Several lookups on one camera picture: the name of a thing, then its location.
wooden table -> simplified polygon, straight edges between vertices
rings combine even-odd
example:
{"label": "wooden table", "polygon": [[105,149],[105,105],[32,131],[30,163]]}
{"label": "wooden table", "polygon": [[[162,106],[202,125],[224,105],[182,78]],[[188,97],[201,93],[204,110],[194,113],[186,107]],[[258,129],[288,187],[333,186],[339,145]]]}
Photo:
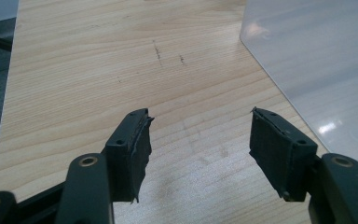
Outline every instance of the wooden table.
{"label": "wooden table", "polygon": [[22,201],[62,182],[148,107],[140,203],[115,203],[117,223],[309,223],[308,202],[280,199],[248,153],[254,106],[313,134],[241,43],[245,3],[21,0],[0,190]]}

pencil mark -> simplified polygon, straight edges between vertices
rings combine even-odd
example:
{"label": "pencil mark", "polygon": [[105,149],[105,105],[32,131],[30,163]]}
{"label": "pencil mark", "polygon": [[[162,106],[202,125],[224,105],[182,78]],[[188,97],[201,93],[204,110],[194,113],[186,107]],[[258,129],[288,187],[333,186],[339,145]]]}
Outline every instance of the pencil mark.
{"label": "pencil mark", "polygon": [[182,63],[182,65],[186,65],[185,58],[180,54],[179,54],[179,58],[180,58],[180,62]]}
{"label": "pencil mark", "polygon": [[225,157],[228,156],[228,151],[227,151],[227,149],[225,147],[220,147],[219,149],[220,149],[220,156],[222,158],[225,158]]}
{"label": "pencil mark", "polygon": [[159,61],[159,65],[162,67],[161,57],[160,57],[160,55],[159,55],[159,50],[158,50],[158,48],[157,48],[157,46],[156,46],[156,40],[153,40],[153,45],[154,45],[155,50],[156,50],[156,54],[157,54],[157,58],[158,58],[158,61]]}
{"label": "pencil mark", "polygon": [[202,165],[207,166],[210,164],[210,162],[208,160],[206,160],[203,157],[199,157],[199,161],[202,163]]}

tabletop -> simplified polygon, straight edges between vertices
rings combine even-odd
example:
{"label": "tabletop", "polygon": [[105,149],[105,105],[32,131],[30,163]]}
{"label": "tabletop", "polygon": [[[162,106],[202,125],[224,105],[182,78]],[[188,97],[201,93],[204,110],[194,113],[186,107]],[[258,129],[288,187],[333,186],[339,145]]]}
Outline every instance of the tabletop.
{"label": "tabletop", "polygon": [[[317,141],[240,41],[244,0],[20,0],[0,190],[22,201],[148,107],[153,153],[117,223],[309,223],[249,155],[254,106]],[[318,155],[326,151],[320,147]]]}

clear acrylic sheet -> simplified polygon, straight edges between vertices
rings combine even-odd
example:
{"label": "clear acrylic sheet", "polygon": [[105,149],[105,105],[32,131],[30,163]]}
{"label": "clear acrylic sheet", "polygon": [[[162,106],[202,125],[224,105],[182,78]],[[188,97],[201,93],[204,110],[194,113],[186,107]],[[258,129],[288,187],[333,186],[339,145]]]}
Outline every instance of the clear acrylic sheet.
{"label": "clear acrylic sheet", "polygon": [[358,0],[248,0],[241,40],[326,148],[358,160]]}

scratch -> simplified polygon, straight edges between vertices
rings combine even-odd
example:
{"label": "scratch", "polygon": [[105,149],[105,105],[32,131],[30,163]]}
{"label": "scratch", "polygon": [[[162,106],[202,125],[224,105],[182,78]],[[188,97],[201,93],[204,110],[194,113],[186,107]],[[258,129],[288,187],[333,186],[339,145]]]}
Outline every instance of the scratch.
{"label": "scratch", "polygon": [[156,40],[153,40],[153,45],[154,45],[154,47],[155,47],[155,50],[156,50],[156,54],[157,54],[157,58],[158,58],[158,61],[159,61],[159,65],[162,67],[162,63],[161,63],[161,57],[159,56],[159,50],[158,50],[158,48],[157,48],[157,46],[156,46]]}
{"label": "scratch", "polygon": [[180,58],[180,62],[182,63],[182,65],[186,65],[185,58],[180,54],[179,54],[179,58]]}

